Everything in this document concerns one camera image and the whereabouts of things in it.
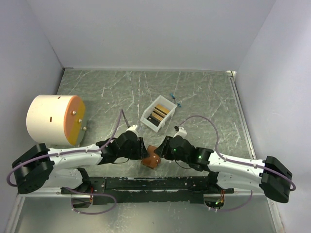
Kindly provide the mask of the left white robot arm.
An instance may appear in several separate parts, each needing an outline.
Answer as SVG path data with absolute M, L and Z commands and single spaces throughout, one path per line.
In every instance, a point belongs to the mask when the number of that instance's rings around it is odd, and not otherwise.
M 113 164 L 118 158 L 142 160 L 149 156 L 142 137 L 126 131 L 117 138 L 75 149 L 47 148 L 37 144 L 12 163 L 19 194 L 43 187 L 68 187 L 84 194 L 91 182 L 85 166 Z

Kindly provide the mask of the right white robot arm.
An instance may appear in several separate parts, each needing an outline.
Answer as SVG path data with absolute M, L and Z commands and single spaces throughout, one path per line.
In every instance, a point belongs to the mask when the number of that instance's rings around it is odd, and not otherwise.
M 248 160 L 193 146 L 181 136 L 166 136 L 154 150 L 161 158 L 182 161 L 196 171 L 207 171 L 207 190 L 243 189 L 263 193 L 280 203 L 289 201 L 292 173 L 275 157 Z

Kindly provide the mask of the brown leather card holder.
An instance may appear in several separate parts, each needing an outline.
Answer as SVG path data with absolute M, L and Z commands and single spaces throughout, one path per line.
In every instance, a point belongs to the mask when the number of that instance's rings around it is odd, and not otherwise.
M 157 168 L 157 166 L 161 163 L 161 158 L 156 153 L 154 153 L 155 149 L 157 149 L 157 147 L 152 146 L 152 145 L 148 146 L 147 152 L 149 156 L 141 160 L 142 165 L 150 169 Z

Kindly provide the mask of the white card tray box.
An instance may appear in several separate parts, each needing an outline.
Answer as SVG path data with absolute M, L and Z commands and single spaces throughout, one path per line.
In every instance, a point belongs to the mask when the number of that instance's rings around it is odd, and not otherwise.
M 140 121 L 156 133 L 173 117 L 177 105 L 158 96 L 143 112 Z

